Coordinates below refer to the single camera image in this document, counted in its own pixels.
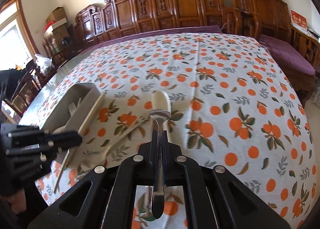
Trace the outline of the left hand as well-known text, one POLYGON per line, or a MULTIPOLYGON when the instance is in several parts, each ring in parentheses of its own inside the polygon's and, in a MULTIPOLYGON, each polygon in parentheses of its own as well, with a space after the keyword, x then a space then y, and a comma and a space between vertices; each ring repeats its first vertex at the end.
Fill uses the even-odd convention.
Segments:
POLYGON ((15 214, 26 211, 27 204, 24 189, 19 190, 11 196, 4 196, 3 198, 10 204, 11 209, 15 214))

